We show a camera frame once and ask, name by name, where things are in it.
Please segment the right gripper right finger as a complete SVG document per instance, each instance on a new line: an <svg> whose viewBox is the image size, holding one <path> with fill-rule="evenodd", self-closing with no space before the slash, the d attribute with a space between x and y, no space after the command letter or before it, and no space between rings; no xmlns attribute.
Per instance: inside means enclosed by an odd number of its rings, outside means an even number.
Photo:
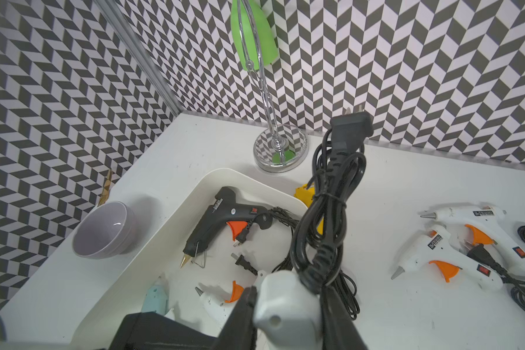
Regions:
<svg viewBox="0 0 525 350"><path fill-rule="evenodd" d="M320 296L322 310L323 349L367 350L353 321L340 299L339 294L327 286Z"/></svg>

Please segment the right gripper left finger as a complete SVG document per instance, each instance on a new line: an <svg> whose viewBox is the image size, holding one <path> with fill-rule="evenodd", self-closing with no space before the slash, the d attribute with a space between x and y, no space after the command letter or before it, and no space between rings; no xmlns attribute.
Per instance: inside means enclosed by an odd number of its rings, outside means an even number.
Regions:
<svg viewBox="0 0 525 350"><path fill-rule="evenodd" d="M256 287L248 287L242 293L216 340L216 349L256 349L258 335L253 315L257 296Z"/></svg>

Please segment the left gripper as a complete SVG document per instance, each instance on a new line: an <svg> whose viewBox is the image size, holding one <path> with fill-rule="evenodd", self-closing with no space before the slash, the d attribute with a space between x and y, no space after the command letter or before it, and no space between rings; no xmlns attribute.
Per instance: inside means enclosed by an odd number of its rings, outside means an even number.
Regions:
<svg viewBox="0 0 525 350"><path fill-rule="evenodd" d="M112 349L210 349L216 338L154 312L128 314L109 345Z"/></svg>

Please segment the orange hot glue gun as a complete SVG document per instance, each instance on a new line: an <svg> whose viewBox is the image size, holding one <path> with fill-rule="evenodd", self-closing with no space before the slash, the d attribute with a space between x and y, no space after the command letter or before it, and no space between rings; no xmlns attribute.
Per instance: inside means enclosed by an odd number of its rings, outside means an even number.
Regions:
<svg viewBox="0 0 525 350"><path fill-rule="evenodd" d="M233 281L232 292L227 300L200 287L195 287L195 291L205 312L222 328L235 308L236 302L242 296L244 288Z"/></svg>

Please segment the light blue hot glue gun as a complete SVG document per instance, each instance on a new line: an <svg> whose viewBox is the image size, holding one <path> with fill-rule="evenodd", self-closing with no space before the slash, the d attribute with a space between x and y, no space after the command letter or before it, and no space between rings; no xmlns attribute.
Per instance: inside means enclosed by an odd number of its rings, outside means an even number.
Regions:
<svg viewBox="0 0 525 350"><path fill-rule="evenodd" d="M160 275L147 290L142 304L141 313L154 312L161 316L165 316L169 310L168 301L169 295L166 277Z"/></svg>

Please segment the white hot glue gun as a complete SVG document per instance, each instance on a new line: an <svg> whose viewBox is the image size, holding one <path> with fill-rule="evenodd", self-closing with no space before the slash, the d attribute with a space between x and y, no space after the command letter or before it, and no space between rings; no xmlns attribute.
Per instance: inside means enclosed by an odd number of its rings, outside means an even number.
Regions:
<svg viewBox="0 0 525 350"><path fill-rule="evenodd" d="M420 217L468 227L472 230L474 244L494 245L507 263L508 271L513 276L525 277L525 251L500 226L505 218L502 209L494 206L447 206L430 210Z"/></svg>
<svg viewBox="0 0 525 350"><path fill-rule="evenodd" d="M433 264L447 283L462 272L484 291L501 290L510 284L510 297L525 312L525 280L513 277L490 255L484 243L465 242L463 253L451 245L451 239L452 234L444 226L433 225L428 234L418 235L402 252L391 279Z"/></svg>
<svg viewBox="0 0 525 350"><path fill-rule="evenodd" d="M347 201L363 180L372 117L334 117L312 159L311 205L293 231L288 264L258 287L254 326L270 349L365 349L341 289Z"/></svg>

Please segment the cream plastic storage box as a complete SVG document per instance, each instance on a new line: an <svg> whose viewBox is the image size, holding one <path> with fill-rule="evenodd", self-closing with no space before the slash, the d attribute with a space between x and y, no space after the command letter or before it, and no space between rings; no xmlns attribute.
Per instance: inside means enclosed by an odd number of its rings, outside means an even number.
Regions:
<svg viewBox="0 0 525 350"><path fill-rule="evenodd" d="M123 318L140 311L147 290L160 275L166 277L168 306L176 308L177 319L208 335L218 334L219 325L203 310L194 288L206 286L226 299L233 281L243 287L249 287L255 281L252 274L232 261L232 252L229 251L232 247L231 232L226 229L220 233L217 239L220 246L208 250L205 268L192 263L180 268L179 263L188 236L224 186L235 189L240 203L251 202L270 208L279 206L295 217L301 217L306 211L306 206L297 198L233 169L209 172L80 322L72 337L72 345L80 349L108 347Z"/></svg>

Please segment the black hot glue gun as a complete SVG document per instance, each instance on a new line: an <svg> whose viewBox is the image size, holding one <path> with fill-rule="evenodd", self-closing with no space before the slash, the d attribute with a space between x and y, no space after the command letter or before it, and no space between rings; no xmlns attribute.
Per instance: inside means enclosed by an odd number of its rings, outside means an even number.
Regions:
<svg viewBox="0 0 525 350"><path fill-rule="evenodd" d="M236 265L252 274L262 268L291 271L293 262L288 249L298 223L293 213L280 206L240 203L235 189L224 186L188 236L179 266L195 263L205 267L208 250L220 246L218 236L228 229L232 238L229 251L234 254Z"/></svg>

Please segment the yellow hot glue gun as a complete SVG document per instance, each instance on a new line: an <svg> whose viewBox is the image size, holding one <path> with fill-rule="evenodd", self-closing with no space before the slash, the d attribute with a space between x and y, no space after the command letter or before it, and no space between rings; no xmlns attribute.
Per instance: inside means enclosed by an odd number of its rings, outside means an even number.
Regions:
<svg viewBox="0 0 525 350"><path fill-rule="evenodd" d="M314 199L315 188L314 186L308 187L308 185L303 185L295 189L294 197L302 201L307 208L309 208Z"/></svg>

